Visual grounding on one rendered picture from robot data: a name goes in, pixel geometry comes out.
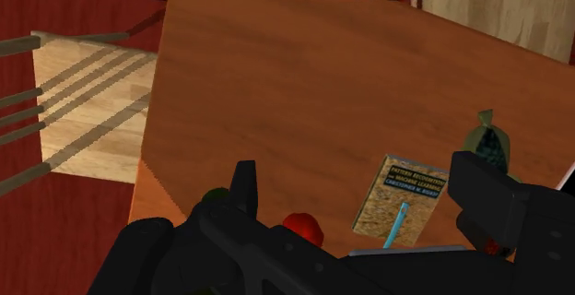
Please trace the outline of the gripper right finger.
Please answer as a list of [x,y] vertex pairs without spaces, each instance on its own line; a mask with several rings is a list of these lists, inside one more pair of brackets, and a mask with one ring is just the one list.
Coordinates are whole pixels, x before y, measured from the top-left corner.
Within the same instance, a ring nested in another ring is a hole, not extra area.
[[466,222],[515,251],[509,295],[575,295],[575,196],[518,183],[470,151],[452,154],[448,194]]

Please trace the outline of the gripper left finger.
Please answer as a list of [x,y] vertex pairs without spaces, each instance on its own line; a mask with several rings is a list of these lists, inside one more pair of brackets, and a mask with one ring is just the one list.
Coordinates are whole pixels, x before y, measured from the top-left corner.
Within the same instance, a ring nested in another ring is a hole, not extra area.
[[88,295],[392,295],[283,227],[256,218],[256,165],[237,163],[226,197],[201,201],[180,226],[125,226]]

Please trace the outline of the green round fruit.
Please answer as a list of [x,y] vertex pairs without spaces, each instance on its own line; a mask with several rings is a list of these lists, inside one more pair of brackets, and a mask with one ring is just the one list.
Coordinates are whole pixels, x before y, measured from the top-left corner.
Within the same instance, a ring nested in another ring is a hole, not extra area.
[[225,187],[213,188],[207,191],[201,199],[202,203],[214,203],[225,201],[229,196],[229,189]]

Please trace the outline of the red round fruit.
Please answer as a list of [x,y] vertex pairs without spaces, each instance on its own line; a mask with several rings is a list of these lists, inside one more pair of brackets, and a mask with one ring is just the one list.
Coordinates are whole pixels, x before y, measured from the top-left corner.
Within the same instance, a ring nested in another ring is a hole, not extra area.
[[323,246],[324,234],[318,221],[308,213],[292,213],[282,225],[318,247]]

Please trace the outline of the olive green tied sack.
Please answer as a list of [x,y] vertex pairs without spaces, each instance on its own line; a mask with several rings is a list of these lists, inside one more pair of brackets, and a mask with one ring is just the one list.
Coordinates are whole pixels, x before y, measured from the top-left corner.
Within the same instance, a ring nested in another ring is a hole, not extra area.
[[493,110],[483,110],[477,114],[477,118],[480,125],[467,135],[463,150],[476,154],[480,159],[521,183],[519,177],[509,173],[510,139],[502,129],[492,124]]

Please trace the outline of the light blue pen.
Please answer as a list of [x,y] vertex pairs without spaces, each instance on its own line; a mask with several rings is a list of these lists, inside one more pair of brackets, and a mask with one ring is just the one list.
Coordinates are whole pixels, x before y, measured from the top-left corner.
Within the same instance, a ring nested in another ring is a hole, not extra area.
[[406,211],[408,210],[408,208],[409,208],[409,204],[406,202],[403,202],[402,205],[400,206],[400,209],[397,212],[397,215],[396,215],[395,220],[393,222],[393,225],[390,229],[390,232],[386,238],[386,241],[385,241],[384,245],[382,246],[383,249],[388,249],[392,246],[398,231],[401,229],[401,226],[402,226],[403,221],[405,219],[405,214],[406,214]]

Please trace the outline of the tan book with dark label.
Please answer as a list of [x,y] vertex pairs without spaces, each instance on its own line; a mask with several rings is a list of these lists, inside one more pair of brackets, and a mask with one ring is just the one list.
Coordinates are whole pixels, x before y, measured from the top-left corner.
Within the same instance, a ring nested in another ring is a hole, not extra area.
[[446,170],[395,155],[385,156],[354,219],[352,231],[386,241],[400,206],[406,202],[409,208],[393,243],[415,245],[448,180]]

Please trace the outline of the brown wooden table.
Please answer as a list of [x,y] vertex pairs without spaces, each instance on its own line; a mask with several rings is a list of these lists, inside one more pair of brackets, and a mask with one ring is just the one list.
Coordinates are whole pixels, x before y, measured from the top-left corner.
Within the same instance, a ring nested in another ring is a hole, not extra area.
[[575,161],[575,67],[403,3],[168,0],[130,219],[182,222],[236,163],[259,219],[319,221],[335,255],[382,158],[448,169],[490,109],[510,169],[554,186]]

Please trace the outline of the wooden slatted chair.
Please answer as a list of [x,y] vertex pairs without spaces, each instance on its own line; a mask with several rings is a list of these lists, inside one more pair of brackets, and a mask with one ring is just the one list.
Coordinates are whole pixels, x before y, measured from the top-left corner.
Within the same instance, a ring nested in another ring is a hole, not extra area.
[[[33,31],[29,36],[0,41],[0,57],[31,52],[36,49],[40,49],[51,39],[68,39],[75,41],[90,41],[90,42],[104,43],[110,41],[121,41],[128,39],[129,37],[130,34],[128,32],[63,36],[43,31]],[[22,101],[25,100],[31,100],[33,98],[39,97],[44,93],[45,90],[46,88],[33,88],[0,98],[0,109],[21,103]],[[45,111],[44,106],[37,105],[23,111],[14,112],[12,114],[0,117],[0,128],[10,124],[21,122],[35,115],[39,115],[44,111]],[[14,130],[12,132],[3,134],[0,136],[0,146],[12,143],[20,138],[29,136],[32,133],[39,132],[41,129],[45,127],[46,123],[44,121],[38,121],[37,123],[30,124],[25,127]],[[0,181],[0,197],[14,191],[15,189],[19,188],[20,186],[26,183],[29,183],[41,177],[42,175],[47,174],[51,170],[52,167],[49,163],[42,162],[34,166],[31,166],[26,170],[19,172],[18,174],[15,174],[3,181]]]

